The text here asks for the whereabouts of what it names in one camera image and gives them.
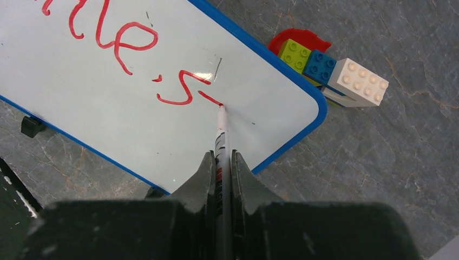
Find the lego brick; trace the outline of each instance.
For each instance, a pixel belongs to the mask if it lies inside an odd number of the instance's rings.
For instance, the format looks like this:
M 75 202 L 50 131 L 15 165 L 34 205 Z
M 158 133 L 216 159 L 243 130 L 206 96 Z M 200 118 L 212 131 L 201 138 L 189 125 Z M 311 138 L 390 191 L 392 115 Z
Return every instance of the lego brick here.
M 361 106 L 379 106 L 389 86 L 387 80 L 350 58 L 336 63 L 328 86 L 358 101 Z
M 320 84 L 319 82 L 313 81 L 311 78 L 309 78 L 309 77 L 307 77 L 307 76 L 305 76 L 305 75 L 303 75 L 303 77 L 304 77 L 305 79 L 307 79 L 314 87 L 322 86 L 322 84 Z
M 334 107 L 344 107 L 343 105 L 340 105 L 336 102 L 334 102 L 333 100 L 329 99 L 328 97 L 325 97 L 325 99 L 327 99 L 327 103 L 331 106 L 334 106 Z
M 322 94 L 324 94 L 326 99 L 342 107 L 363 107 L 358 101 L 348 96 L 341 96 L 329 89 L 328 87 L 322 87 L 320 91 L 322 92 Z
M 288 39 L 280 49 L 279 57 L 296 72 L 302 73 L 311 51 L 292 39 Z
M 313 50 L 303 70 L 303 75 L 327 86 L 335 65 L 335 59 L 318 50 Z

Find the red handwritten text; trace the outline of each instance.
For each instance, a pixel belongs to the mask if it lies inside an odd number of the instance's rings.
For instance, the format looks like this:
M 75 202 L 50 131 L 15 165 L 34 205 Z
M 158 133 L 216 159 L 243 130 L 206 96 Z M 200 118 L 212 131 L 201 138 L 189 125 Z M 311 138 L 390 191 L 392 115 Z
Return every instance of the red handwritten text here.
M 73 8 L 72 12 L 70 13 L 70 17 L 69 17 L 69 28 L 70 28 L 70 33 L 72 33 L 73 37 L 75 39 L 83 39 L 84 38 L 84 34 L 80 34 L 80 35 L 77 35 L 75 33 L 75 29 L 73 27 L 73 21 L 75 19 L 75 16 L 76 14 L 78 13 L 78 11 L 84 6 L 84 4 L 86 3 L 87 0 L 79 0 L 79 2 L 76 4 L 76 6 Z
M 43 7 L 42 7 L 42 12 L 44 15 L 48 16 L 51 12 L 48 10 L 49 5 L 53 2 L 53 0 L 46 0 L 44 1 Z
M 157 79 L 152 80 L 153 82 L 161 82 L 162 81 L 162 75 L 159 74 Z
M 120 58 L 120 46 L 121 46 L 121 36 L 123 35 L 123 33 L 127 29 L 129 29 L 131 27 L 137 27 L 139 29 L 142 29 L 142 30 L 144 30 L 146 32 L 151 33 L 153 35 L 153 40 L 152 40 L 152 42 L 150 44 L 145 45 L 145 46 L 141 46 L 141 47 L 132 46 L 132 45 L 128 45 L 128 44 L 125 44 L 122 47 L 126 47 L 126 48 L 129 48 L 129 49 L 132 49 L 132 50 L 148 50 L 148 49 L 151 49 L 152 47 L 154 47 L 158 42 L 158 34 L 157 34 L 157 32 L 155 30 L 153 30 L 152 28 L 146 27 L 143 24 L 140 24 L 138 22 L 130 22 L 130 23 L 127 23 L 127 24 L 123 25 L 123 27 L 121 27 L 121 29 L 116 34 L 116 38 L 115 38 L 115 57 L 118 60 L 118 62 L 120 63 L 121 67 L 123 68 L 124 72 L 126 72 L 128 75 L 132 75 L 132 72 L 130 72 L 126 68 L 126 65 L 124 65 L 124 62 Z
M 167 104 L 179 105 L 179 106 L 183 106 L 183 105 L 187 105 L 187 104 L 191 103 L 191 101 L 193 101 L 193 95 L 191 94 L 191 92 L 189 91 L 188 86 L 185 83 L 185 79 L 183 78 L 184 75 L 187 75 L 187 76 L 190 76 L 190 77 L 192 77 L 192 78 L 194 78 L 196 80 L 199 80 L 199 81 L 201 81 L 202 83 L 204 83 L 206 85 L 210 85 L 211 84 L 210 81 L 208 81 L 206 79 L 203 79 L 203 78 L 201 78 L 199 76 L 196 76 L 195 74 L 193 74 L 193 73 L 191 73 L 189 71 L 181 70 L 179 72 L 179 80 L 180 80 L 180 83 L 182 84 L 183 89 L 185 90 L 185 93 L 188 96 L 187 100 L 182 101 L 182 102 L 170 101 L 170 100 L 162 99 L 161 95 L 157 94 L 156 97 L 158 98 L 158 100 L 161 101 L 161 102 L 167 103 Z
M 213 99 L 211 96 L 207 95 L 206 93 L 198 90 L 198 93 L 201 94 L 204 98 L 208 99 L 210 102 L 217 104 L 218 106 L 222 106 L 223 104 L 215 99 Z
M 45 0 L 44 4 L 42 6 L 42 12 L 43 12 L 44 15 L 46 15 L 46 16 L 50 15 L 51 12 L 49 11 L 49 6 L 51 5 L 52 2 L 53 2 L 53 0 Z M 81 33 L 79 35 L 76 34 L 75 28 L 74 28 L 74 20 L 75 20 L 75 16 L 78 14 L 79 10 L 84 7 L 86 2 L 87 2 L 87 0 L 78 0 L 78 3 L 72 9 L 72 12 L 70 13 L 70 16 L 69 16 L 70 33 L 72 34 L 72 36 L 75 39 L 78 39 L 78 40 L 83 39 L 84 38 L 84 34 L 83 33 Z M 109 3 L 110 3 L 110 0 L 104 0 L 104 2 L 103 2 L 103 7 L 102 7 L 102 10 L 101 10 L 101 13 L 100 13 L 100 16 L 99 16 L 99 21 L 98 21 L 97 27 L 96 27 L 96 43 L 102 49 L 107 49 L 107 48 L 110 48 L 110 47 L 114 47 L 114 55 L 115 55 L 115 58 L 118 61 L 118 63 L 121 65 L 121 68 L 128 75 L 132 75 L 132 72 L 130 72 L 127 69 L 125 63 L 120 58 L 120 47 L 131 49 L 131 50 L 137 50 L 137 51 L 143 51 L 143 50 L 151 49 L 158 43 L 158 33 L 155 30 L 153 30 L 152 28 L 147 27 L 147 26 L 145 26 L 143 24 L 140 24 L 138 22 L 129 22 L 129 23 L 126 23 L 125 25 L 123 25 L 120 28 L 120 30 L 116 33 L 114 41 L 111 41 L 111 42 L 106 43 L 106 44 L 102 44 L 101 40 L 100 40 L 100 37 L 101 37 L 101 34 L 102 34 L 102 26 L 103 26 L 103 22 L 105 20 L 105 16 L 107 14 Z M 139 28 L 141 30 L 144 30 L 147 33 L 150 33 L 151 35 L 153 35 L 153 39 L 152 39 L 151 43 L 149 43 L 149 44 L 147 44 L 145 46 L 134 46 L 134 45 L 130 45 L 128 43 L 121 42 L 121 37 L 123 36 L 124 32 L 126 32 L 129 28 L 132 28 L 132 27 L 137 27 L 137 28 Z M 187 95 L 187 99 L 185 101 L 165 100 L 165 99 L 161 98 L 161 95 L 159 93 L 156 95 L 157 99 L 159 101 L 161 101 L 161 102 L 164 102 L 164 103 L 167 103 L 167 104 L 171 104 L 171 105 L 182 106 L 182 105 L 190 104 L 193 101 L 193 95 L 191 94 L 191 92 L 189 90 L 189 87 L 185 83 L 185 79 L 184 79 L 185 75 L 190 76 L 190 77 L 192 77 L 192 78 L 194 78 L 194 79 L 196 79 L 196 80 L 198 80 L 198 81 L 200 81 L 200 82 L 202 82 L 202 83 L 204 83 L 206 85 L 210 85 L 211 84 L 210 81 L 208 81 L 206 79 L 203 79 L 203 78 L 201 78 L 201 77 L 199 77 L 199 76 L 197 76 L 197 75 L 195 75 L 195 74 L 193 74 L 193 73 L 191 73 L 189 71 L 181 70 L 179 72 L 179 80 L 180 80 L 180 84 L 182 85 L 182 87 L 183 87 L 183 89 L 185 91 L 185 94 Z M 158 78 L 157 79 L 153 79 L 152 81 L 153 82 L 161 82 L 162 81 L 162 75 L 159 74 Z M 202 95 L 205 99 L 209 100 L 210 102 L 212 102 L 214 104 L 217 104 L 217 105 L 222 105 L 219 101 L 213 99 L 212 97 L 210 97 L 209 95 L 207 95 L 203 91 L 199 90 L 198 93 L 200 95 Z

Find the marker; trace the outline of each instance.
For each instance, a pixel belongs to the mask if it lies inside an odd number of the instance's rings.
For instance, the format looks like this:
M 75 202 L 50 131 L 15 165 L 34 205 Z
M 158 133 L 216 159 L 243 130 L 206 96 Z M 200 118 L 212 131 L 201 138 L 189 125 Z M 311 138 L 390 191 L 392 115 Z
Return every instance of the marker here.
M 219 104 L 215 140 L 215 259 L 233 260 L 231 224 L 231 150 L 228 141 L 226 110 Z

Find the lime green lego brick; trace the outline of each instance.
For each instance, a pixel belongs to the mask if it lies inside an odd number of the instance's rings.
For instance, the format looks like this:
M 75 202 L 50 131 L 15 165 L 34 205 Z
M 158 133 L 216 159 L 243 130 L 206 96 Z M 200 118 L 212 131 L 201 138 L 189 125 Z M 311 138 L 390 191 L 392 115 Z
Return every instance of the lime green lego brick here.
M 282 48 L 280 49 L 278 56 L 292 69 L 302 74 L 310 53 L 311 50 L 305 48 L 292 39 L 288 39 L 284 42 L 284 44 L 282 44 Z

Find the black metal bracket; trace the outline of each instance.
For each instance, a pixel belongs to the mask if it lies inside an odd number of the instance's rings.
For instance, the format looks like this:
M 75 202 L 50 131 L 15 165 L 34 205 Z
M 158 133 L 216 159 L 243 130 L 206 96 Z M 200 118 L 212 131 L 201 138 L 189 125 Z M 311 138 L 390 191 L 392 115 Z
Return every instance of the black metal bracket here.
M 39 132 L 46 129 L 46 125 L 38 118 L 25 116 L 21 122 L 21 133 L 34 138 Z

